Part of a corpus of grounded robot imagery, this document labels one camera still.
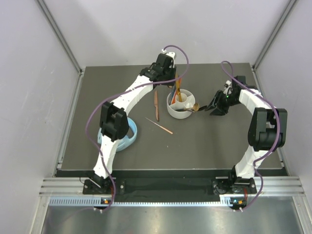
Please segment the gold fork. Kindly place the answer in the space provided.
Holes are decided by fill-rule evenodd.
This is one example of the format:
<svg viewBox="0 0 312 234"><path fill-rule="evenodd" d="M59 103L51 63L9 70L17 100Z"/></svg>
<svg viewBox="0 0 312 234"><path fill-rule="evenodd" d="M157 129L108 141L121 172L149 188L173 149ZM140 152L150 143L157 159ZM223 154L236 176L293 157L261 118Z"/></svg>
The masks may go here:
<svg viewBox="0 0 312 234"><path fill-rule="evenodd" d="M173 103L175 103L176 101L182 102L182 96L180 92L181 78L179 78L178 74L176 74L175 77L177 78L177 80L175 81L175 95Z"/></svg>

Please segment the copper utensil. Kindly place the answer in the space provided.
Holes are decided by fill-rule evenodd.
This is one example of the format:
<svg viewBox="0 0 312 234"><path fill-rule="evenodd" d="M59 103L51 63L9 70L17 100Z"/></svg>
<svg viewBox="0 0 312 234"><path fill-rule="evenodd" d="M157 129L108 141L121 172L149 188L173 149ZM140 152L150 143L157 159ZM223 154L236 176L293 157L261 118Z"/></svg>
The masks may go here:
<svg viewBox="0 0 312 234"><path fill-rule="evenodd" d="M159 121L159 108L158 108L158 93L157 93L157 90L154 92L154 107L155 107L156 120Z"/></svg>

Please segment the white divided round container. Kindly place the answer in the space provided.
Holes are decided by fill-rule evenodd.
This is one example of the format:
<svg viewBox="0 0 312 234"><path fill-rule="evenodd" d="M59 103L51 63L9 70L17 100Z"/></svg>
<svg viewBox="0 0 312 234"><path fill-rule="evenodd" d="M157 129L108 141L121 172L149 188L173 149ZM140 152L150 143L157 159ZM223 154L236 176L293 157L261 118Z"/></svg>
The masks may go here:
<svg viewBox="0 0 312 234"><path fill-rule="evenodd" d="M169 101L171 100L171 94L167 95L167 111L170 116L176 119L185 119L188 118L192 112L191 111L177 111L180 109L187 109L193 107L195 104L195 97L194 95L185 89L181 89L181 97L182 97L182 102L178 101L178 96L175 97L175 103L174 104L169 104Z"/></svg>

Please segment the silver copper chopstick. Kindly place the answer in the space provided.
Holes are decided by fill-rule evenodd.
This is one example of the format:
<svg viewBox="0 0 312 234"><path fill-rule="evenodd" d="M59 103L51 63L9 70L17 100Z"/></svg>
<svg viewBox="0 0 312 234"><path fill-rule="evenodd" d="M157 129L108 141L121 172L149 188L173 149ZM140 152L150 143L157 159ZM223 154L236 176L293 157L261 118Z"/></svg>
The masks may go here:
<svg viewBox="0 0 312 234"><path fill-rule="evenodd" d="M170 131L169 129L167 129L167 128L161 126L161 125L159 125L158 123L156 123L156 122L150 120L150 119L147 118L147 117L146 117L145 119L148 120L149 122L153 123L153 124L156 125L157 127L161 128L162 130L164 130L164 131L168 132L169 134L173 135L173 132Z"/></svg>

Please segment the light blue headphones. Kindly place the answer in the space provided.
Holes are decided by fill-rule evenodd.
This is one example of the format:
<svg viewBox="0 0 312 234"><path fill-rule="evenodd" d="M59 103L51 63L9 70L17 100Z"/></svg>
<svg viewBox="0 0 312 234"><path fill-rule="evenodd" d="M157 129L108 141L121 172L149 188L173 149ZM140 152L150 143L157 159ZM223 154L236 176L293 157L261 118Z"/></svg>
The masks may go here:
<svg viewBox="0 0 312 234"><path fill-rule="evenodd" d="M98 143L98 150L100 150L101 144L102 144L102 126L103 126L103 120L102 118L100 118L100 123L99 123L99 131L97 134L97 143ZM122 151L124 149L126 149L127 147L129 147L131 144L134 143L134 141L137 138L137 126L135 124L135 122L130 119L129 117L127 117L127 120L121 120L121 128L124 130L131 130L133 132L133 136L129 137L127 134L120 140L120 142L117 145L117 149L116 152Z"/></svg>

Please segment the gold spoon green handle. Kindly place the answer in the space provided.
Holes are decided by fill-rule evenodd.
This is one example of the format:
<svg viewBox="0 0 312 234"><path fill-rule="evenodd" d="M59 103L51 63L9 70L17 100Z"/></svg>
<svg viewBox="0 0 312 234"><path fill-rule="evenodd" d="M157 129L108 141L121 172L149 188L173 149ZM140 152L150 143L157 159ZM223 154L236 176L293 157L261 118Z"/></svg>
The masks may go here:
<svg viewBox="0 0 312 234"><path fill-rule="evenodd" d="M192 107L190 108L182 108L182 109L176 109L175 111L177 112L184 112L184 111L190 111L190 112L196 112L200 108L199 103L195 103Z"/></svg>

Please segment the orange chopstick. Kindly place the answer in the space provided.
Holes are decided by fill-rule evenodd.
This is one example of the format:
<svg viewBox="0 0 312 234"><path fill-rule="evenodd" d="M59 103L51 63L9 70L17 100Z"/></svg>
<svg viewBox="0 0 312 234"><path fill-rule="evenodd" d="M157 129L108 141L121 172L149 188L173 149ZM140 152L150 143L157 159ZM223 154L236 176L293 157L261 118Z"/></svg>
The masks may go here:
<svg viewBox="0 0 312 234"><path fill-rule="evenodd" d="M174 92L174 95L173 95L171 104L175 104L175 102L176 102L176 96L178 95L178 91L179 91L179 87L178 87L178 86L175 86L175 92Z"/></svg>

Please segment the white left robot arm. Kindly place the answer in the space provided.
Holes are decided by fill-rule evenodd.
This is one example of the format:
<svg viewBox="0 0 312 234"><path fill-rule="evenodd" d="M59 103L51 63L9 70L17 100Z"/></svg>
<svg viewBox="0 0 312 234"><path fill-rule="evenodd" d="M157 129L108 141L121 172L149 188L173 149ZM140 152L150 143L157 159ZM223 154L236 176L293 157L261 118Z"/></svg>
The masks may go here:
<svg viewBox="0 0 312 234"><path fill-rule="evenodd" d="M106 193L111 187L108 178L112 173L112 164L117 146L129 130L128 114L133 107L149 92L153 91L159 82L172 85L176 78L176 54L174 52L160 53L156 62L140 71L137 78L127 90L112 101L106 101L101 106L100 122L101 144L98 159L91 180L99 193Z"/></svg>

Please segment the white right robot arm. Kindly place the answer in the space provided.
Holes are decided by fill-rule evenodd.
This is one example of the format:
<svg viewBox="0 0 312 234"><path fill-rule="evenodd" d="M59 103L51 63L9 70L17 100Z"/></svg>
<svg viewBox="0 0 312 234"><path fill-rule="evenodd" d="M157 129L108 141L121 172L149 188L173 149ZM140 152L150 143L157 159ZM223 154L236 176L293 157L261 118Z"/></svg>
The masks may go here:
<svg viewBox="0 0 312 234"><path fill-rule="evenodd" d="M231 106L242 104L252 114L248 130L248 148L242 159L232 168L227 179L214 180L216 194L241 193L244 190L255 194L254 175L263 156L284 146L286 141L288 113L285 109L273 109L264 101L258 89L246 84L245 76L236 76L226 81L223 90L218 90L204 111L212 116L224 116Z"/></svg>

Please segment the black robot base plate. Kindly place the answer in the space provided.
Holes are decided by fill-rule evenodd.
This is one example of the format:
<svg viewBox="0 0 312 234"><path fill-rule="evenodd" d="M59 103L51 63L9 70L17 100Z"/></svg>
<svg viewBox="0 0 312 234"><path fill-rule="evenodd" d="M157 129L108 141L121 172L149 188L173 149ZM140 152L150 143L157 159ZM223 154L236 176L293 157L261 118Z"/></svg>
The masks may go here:
<svg viewBox="0 0 312 234"><path fill-rule="evenodd" d="M204 201L217 195L257 193L254 178L232 170L116 170L103 179L95 174L84 183L85 195L116 194L117 201Z"/></svg>

